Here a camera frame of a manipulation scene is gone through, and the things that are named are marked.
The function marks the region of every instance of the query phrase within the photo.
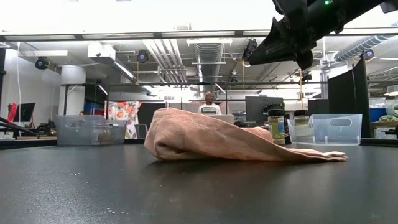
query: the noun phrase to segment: clear plastic bin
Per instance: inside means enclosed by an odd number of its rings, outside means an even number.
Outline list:
[[[315,114],[306,125],[288,120],[290,140],[297,144],[357,146],[361,143],[361,114]]]
[[[57,116],[59,146],[123,144],[126,121],[106,121],[103,116]]]

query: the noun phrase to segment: man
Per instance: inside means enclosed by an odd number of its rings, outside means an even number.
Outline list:
[[[198,110],[198,114],[218,114],[222,115],[220,107],[213,103],[214,93],[211,91],[206,92],[205,100],[206,103],[201,105]]]

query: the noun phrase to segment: black partition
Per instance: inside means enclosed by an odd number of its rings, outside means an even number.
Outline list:
[[[165,103],[141,103],[138,110],[139,124],[146,124],[149,129],[155,111],[165,107]]]
[[[354,69],[328,81],[331,114],[362,114],[362,138],[371,138],[368,84],[363,55]]]
[[[330,113],[329,100],[328,99],[308,100],[308,113],[310,116],[314,114]]]

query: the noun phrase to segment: towel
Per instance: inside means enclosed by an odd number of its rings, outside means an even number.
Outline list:
[[[287,149],[262,128],[239,128],[224,121],[175,108],[154,113],[145,147],[160,160],[211,157],[244,161],[345,161],[342,152]]]

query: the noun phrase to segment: security camera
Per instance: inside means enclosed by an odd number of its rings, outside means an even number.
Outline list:
[[[39,70],[46,70],[50,66],[50,62],[45,57],[39,57],[35,63],[35,67]]]

